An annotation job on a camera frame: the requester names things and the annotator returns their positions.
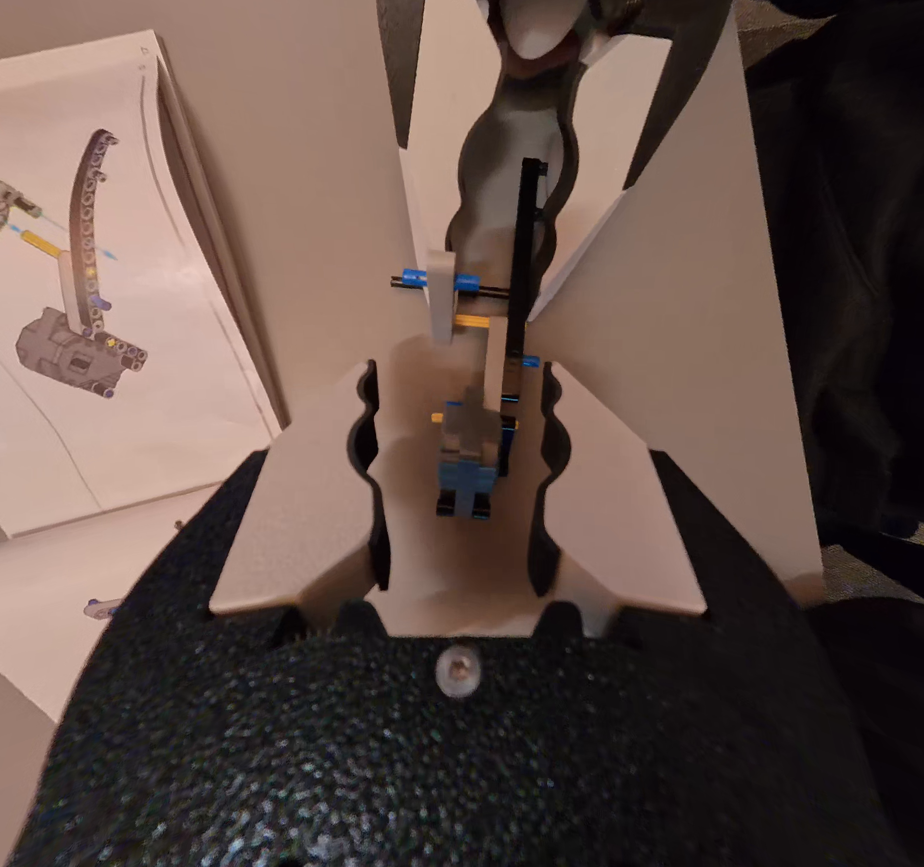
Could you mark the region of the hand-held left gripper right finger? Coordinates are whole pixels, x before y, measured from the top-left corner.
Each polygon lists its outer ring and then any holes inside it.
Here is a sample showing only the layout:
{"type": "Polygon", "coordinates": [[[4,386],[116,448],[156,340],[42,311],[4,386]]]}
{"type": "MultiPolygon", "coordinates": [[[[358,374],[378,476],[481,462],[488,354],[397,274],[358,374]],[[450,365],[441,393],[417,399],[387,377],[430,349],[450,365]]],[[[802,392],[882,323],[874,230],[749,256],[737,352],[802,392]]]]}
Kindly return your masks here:
{"type": "Polygon", "coordinates": [[[648,445],[561,364],[542,370],[539,483],[527,544],[536,596],[604,637],[628,608],[699,618],[696,573],[648,445]]]}

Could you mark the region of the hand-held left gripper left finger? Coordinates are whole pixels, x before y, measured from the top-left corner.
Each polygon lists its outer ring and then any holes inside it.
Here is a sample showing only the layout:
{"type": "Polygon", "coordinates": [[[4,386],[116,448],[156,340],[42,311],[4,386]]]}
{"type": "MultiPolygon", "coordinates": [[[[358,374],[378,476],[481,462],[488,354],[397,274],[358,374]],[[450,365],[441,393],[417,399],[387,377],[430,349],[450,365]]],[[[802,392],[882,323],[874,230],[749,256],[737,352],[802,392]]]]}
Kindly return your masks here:
{"type": "Polygon", "coordinates": [[[313,397],[269,447],[210,599],[230,616],[294,607],[310,628],[388,590],[391,547],[379,483],[377,365],[313,397]]]}

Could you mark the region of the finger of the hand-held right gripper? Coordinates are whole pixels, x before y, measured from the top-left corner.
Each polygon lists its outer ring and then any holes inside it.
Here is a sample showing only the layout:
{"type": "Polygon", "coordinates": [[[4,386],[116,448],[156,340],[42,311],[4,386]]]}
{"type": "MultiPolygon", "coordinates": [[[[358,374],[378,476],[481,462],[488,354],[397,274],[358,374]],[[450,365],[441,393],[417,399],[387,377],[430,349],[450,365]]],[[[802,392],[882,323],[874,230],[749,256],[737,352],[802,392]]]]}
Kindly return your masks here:
{"type": "Polygon", "coordinates": [[[686,107],[529,335],[786,587],[822,587],[732,9],[686,107]]]}
{"type": "Polygon", "coordinates": [[[425,0],[408,146],[399,150],[413,263],[450,250],[456,270],[506,289],[524,157],[560,174],[554,82],[540,61],[560,44],[560,0],[425,0]]]}

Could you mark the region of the toy brick beam assembly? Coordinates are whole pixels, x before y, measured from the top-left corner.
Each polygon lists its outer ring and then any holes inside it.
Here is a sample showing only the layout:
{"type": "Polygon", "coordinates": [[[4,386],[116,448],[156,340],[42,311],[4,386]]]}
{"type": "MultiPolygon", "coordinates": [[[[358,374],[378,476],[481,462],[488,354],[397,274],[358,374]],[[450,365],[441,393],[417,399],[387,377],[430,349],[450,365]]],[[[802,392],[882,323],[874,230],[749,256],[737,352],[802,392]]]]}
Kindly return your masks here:
{"type": "Polygon", "coordinates": [[[534,234],[541,217],[539,182],[547,172],[546,162],[522,159],[507,288],[487,286],[480,277],[457,271],[452,252],[430,252],[424,269],[405,268],[390,279],[395,289],[425,293],[433,342],[447,345],[457,330],[486,335],[480,383],[446,401],[444,411],[432,417],[441,428],[439,517],[489,519],[496,482],[509,471],[522,373],[539,364],[526,356],[526,323],[534,234]]]}

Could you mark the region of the grey desk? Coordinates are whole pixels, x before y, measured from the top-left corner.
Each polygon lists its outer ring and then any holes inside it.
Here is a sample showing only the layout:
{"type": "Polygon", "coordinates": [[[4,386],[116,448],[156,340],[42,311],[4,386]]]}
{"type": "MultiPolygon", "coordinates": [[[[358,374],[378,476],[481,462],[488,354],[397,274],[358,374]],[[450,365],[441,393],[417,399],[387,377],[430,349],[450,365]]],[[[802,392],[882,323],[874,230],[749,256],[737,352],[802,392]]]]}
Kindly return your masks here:
{"type": "Polygon", "coordinates": [[[2,55],[152,28],[288,418],[358,361],[407,374],[422,303],[375,0],[2,0],[2,55]]]}

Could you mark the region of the person's dark clothing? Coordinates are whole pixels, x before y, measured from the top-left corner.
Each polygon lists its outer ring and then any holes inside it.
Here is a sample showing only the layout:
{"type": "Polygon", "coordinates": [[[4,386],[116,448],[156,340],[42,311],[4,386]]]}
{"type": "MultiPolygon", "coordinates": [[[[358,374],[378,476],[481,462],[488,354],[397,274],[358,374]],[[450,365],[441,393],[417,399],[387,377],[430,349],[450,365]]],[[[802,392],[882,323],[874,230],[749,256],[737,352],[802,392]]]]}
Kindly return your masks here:
{"type": "Polygon", "coordinates": [[[745,75],[824,547],[922,598],[923,0],[764,0],[825,23],[745,75]]]}

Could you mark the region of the open instruction booklet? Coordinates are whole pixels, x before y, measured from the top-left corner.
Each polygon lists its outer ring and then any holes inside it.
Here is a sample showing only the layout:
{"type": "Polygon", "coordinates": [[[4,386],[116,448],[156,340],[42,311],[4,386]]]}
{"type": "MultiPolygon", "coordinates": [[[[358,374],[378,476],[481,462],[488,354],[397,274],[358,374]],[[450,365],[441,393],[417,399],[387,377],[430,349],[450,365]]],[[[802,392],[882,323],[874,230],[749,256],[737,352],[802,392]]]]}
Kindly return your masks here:
{"type": "Polygon", "coordinates": [[[156,34],[4,58],[1,111],[2,676],[58,721],[281,406],[156,34]]]}

